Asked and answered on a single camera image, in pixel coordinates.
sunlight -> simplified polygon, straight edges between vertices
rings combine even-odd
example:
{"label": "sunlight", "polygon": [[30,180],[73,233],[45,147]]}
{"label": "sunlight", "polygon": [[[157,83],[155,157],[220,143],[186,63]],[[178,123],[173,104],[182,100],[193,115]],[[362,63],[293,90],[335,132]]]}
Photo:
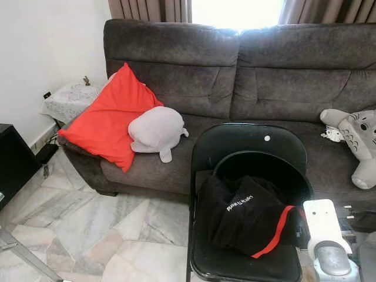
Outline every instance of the sunlight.
{"label": "sunlight", "polygon": [[192,0],[192,22],[216,28],[264,28],[277,25],[284,0]]}

brown curtain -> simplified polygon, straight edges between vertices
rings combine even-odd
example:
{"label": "brown curtain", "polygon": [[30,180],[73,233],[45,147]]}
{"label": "brown curtain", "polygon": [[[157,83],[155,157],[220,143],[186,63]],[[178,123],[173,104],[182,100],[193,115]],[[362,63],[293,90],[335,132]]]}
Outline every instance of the brown curtain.
{"label": "brown curtain", "polygon": [[376,0],[285,0],[279,24],[376,22]]}
{"label": "brown curtain", "polygon": [[191,0],[109,0],[113,19],[192,22]]}

gray fabric sofa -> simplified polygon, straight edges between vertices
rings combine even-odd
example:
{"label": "gray fabric sofa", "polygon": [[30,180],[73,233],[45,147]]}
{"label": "gray fabric sofa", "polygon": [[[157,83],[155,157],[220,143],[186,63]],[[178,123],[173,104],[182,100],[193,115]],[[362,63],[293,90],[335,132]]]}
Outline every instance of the gray fabric sofa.
{"label": "gray fabric sofa", "polygon": [[190,136],[173,161],[137,154],[127,173],[59,138],[87,183],[101,194],[187,195],[197,138],[226,122],[282,126],[308,153],[315,197],[364,208],[376,188],[351,183],[358,160],[345,143],[320,136],[323,109],[376,108],[376,25],[282,25],[235,31],[183,23],[106,22],[107,74],[125,62],[156,96],[183,115]]}

floor tile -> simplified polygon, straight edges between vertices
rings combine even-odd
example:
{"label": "floor tile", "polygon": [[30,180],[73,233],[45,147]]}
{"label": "floor tile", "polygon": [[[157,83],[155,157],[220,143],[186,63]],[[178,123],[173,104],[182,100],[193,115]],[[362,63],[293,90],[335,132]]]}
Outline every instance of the floor tile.
{"label": "floor tile", "polygon": [[56,235],[52,230],[17,225],[12,235],[30,251],[46,253]]}
{"label": "floor tile", "polygon": [[91,260],[105,266],[122,243],[122,236],[114,229],[111,230],[98,244],[93,246],[85,255]]}
{"label": "floor tile", "polygon": [[121,219],[134,210],[143,198],[120,194],[116,197],[95,196],[52,229],[67,251],[76,259],[88,251]]}
{"label": "floor tile", "polygon": [[87,185],[87,184],[84,185],[84,186],[82,186],[82,187],[79,189],[79,191],[81,191],[81,192],[88,192],[88,193],[94,193],[95,195],[98,195],[98,192],[97,192],[96,190],[90,188],[90,186]]}
{"label": "floor tile", "polygon": [[[150,281],[185,281],[186,247],[142,241],[125,241],[117,253],[122,259],[130,263],[134,272],[152,278]],[[129,277],[128,282],[137,281],[132,277]]]}
{"label": "floor tile", "polygon": [[55,153],[54,157],[56,158],[57,162],[60,163],[61,168],[65,171],[75,190],[79,190],[83,186],[87,185],[61,148]]}
{"label": "floor tile", "polygon": [[43,181],[42,186],[63,190],[74,189],[56,154],[51,158],[48,167],[49,176]]}
{"label": "floor tile", "polygon": [[0,226],[6,226],[19,213],[30,196],[43,182],[43,168],[39,169],[0,212]]}
{"label": "floor tile", "polygon": [[137,240],[140,238],[141,229],[145,222],[146,213],[149,209],[150,200],[144,200],[131,213],[129,213],[115,229],[120,233],[124,240]]}
{"label": "floor tile", "polygon": [[71,191],[63,193],[51,198],[48,202],[36,209],[25,223],[30,226],[49,227],[54,225],[55,221],[61,221],[65,217],[74,214],[77,209],[84,206],[96,195],[93,193]]}
{"label": "floor tile", "polygon": [[115,254],[108,263],[102,282],[158,282],[153,276],[137,269],[134,265]]}
{"label": "floor tile", "polygon": [[308,255],[308,251],[297,249],[297,253],[302,271],[301,282],[315,282],[313,262],[310,259],[310,256]]}
{"label": "floor tile", "polygon": [[47,276],[40,276],[35,282],[51,282],[51,279],[48,278]]}
{"label": "floor tile", "polygon": [[204,280],[198,278],[198,276],[195,273],[190,274],[190,282],[202,282]]}
{"label": "floor tile", "polygon": [[65,280],[72,282],[100,282],[100,276],[82,274],[82,273],[68,273],[58,272],[59,276]]}
{"label": "floor tile", "polygon": [[152,199],[142,226],[140,239],[186,246],[188,243],[188,226],[188,205]]}
{"label": "floor tile", "polygon": [[71,272],[75,261],[58,238],[54,238],[46,252],[47,265],[55,271]]}
{"label": "floor tile", "polygon": [[13,230],[15,230],[17,224],[14,223],[8,223],[7,225],[1,226],[2,229],[5,229],[6,231],[12,233]]}
{"label": "floor tile", "polygon": [[61,189],[40,187],[37,191],[30,195],[24,206],[12,219],[12,222],[16,224],[24,224],[35,214],[38,214],[38,211],[45,203],[47,203],[54,197],[62,197],[66,194],[67,192]]}
{"label": "floor tile", "polygon": [[73,267],[73,272],[75,273],[85,273],[95,276],[101,276],[104,271],[104,266],[96,261],[93,261],[90,257],[80,254],[75,257],[75,266]]}
{"label": "floor tile", "polygon": [[0,281],[38,281],[42,276],[10,251],[0,253]]}

sofa seat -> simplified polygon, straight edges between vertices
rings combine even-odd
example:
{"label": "sofa seat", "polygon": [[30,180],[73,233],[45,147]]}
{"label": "sofa seat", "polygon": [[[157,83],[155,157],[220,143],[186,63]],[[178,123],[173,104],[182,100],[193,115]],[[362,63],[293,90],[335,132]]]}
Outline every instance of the sofa seat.
{"label": "sofa seat", "polygon": [[[197,138],[208,128],[224,122],[191,115],[183,115],[190,136],[182,137],[173,149],[173,160],[163,164],[158,154],[138,153],[127,173],[107,160],[100,165],[105,177],[111,182],[130,186],[147,187],[188,194],[190,158]],[[351,182],[351,175],[358,165],[345,143],[335,143],[320,136],[325,127],[318,123],[291,122],[282,120],[238,120],[236,122],[276,125],[294,132],[304,143],[308,155],[307,177],[312,184],[315,198],[332,199],[337,204],[359,206],[376,199],[376,192],[360,190]]]}
{"label": "sofa seat", "polygon": [[229,122],[229,120],[192,115],[183,115],[183,120],[189,137],[182,136],[180,143],[172,149],[170,163],[162,163],[157,153],[137,153],[132,166],[124,173],[115,164],[102,159],[100,166],[105,177],[111,182],[129,186],[188,194],[190,159],[197,138],[212,126]]}

